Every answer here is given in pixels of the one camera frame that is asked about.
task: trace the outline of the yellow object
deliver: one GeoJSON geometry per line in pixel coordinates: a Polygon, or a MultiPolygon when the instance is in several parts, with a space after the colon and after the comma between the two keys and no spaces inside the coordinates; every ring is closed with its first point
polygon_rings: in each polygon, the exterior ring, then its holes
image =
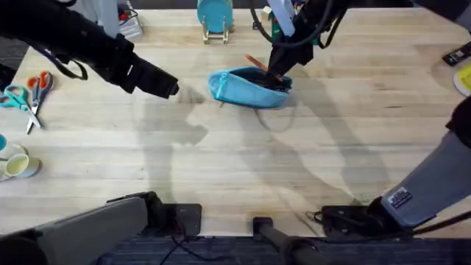
{"type": "Polygon", "coordinates": [[[7,165],[7,172],[11,175],[20,174],[26,169],[28,162],[29,161],[27,157],[12,160],[7,165]]]}
{"type": "Polygon", "coordinates": [[[456,89],[463,95],[471,95],[471,64],[463,67],[453,77],[456,89]]]}

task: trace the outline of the orange scissors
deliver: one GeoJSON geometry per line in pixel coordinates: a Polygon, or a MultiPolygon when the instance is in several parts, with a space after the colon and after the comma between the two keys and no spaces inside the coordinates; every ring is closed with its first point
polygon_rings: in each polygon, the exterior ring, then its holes
{"type": "MultiPolygon", "coordinates": [[[[28,80],[28,88],[32,92],[32,108],[31,111],[36,115],[42,101],[46,98],[46,94],[51,90],[54,77],[48,71],[42,71],[39,77],[30,77],[28,80]]],[[[29,120],[26,133],[31,131],[33,122],[29,120]]]]}

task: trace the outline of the wooden table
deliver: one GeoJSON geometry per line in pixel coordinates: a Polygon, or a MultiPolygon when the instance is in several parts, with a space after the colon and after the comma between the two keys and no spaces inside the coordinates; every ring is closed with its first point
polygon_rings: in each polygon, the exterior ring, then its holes
{"type": "MultiPolygon", "coordinates": [[[[350,10],[332,46],[295,67],[287,107],[254,111],[209,94],[210,73],[268,63],[270,45],[234,10],[227,46],[203,45],[195,10],[140,11],[137,53],[180,78],[169,101],[132,95],[89,71],[61,75],[31,49],[14,83],[48,69],[57,77],[40,118],[0,110],[0,133],[43,161],[29,179],[0,183],[0,233],[156,191],[164,202],[203,205],[202,235],[249,235],[254,216],[271,216],[291,235],[321,235],[304,211],[367,205],[400,182],[440,141],[463,99],[441,56],[469,40],[422,9],[350,10]]],[[[466,211],[467,199],[436,220],[466,211]]],[[[470,237],[471,223],[429,234],[470,237]]]]}

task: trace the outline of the zipper pouch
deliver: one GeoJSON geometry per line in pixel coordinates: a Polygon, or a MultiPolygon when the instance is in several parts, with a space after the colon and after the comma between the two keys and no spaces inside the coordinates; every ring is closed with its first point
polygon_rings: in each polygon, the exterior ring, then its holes
{"type": "Polygon", "coordinates": [[[264,71],[249,66],[217,71],[208,82],[213,98],[222,102],[256,108],[282,106],[289,96],[291,78],[283,77],[283,83],[268,89],[262,86],[264,77],[264,71]]]}

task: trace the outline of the white cup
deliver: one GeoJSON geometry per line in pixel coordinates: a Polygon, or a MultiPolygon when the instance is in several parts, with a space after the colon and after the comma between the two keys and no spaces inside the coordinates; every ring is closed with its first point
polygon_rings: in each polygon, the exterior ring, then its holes
{"type": "Polygon", "coordinates": [[[7,162],[5,172],[11,177],[31,177],[38,172],[40,160],[25,154],[13,155],[7,162]]]}

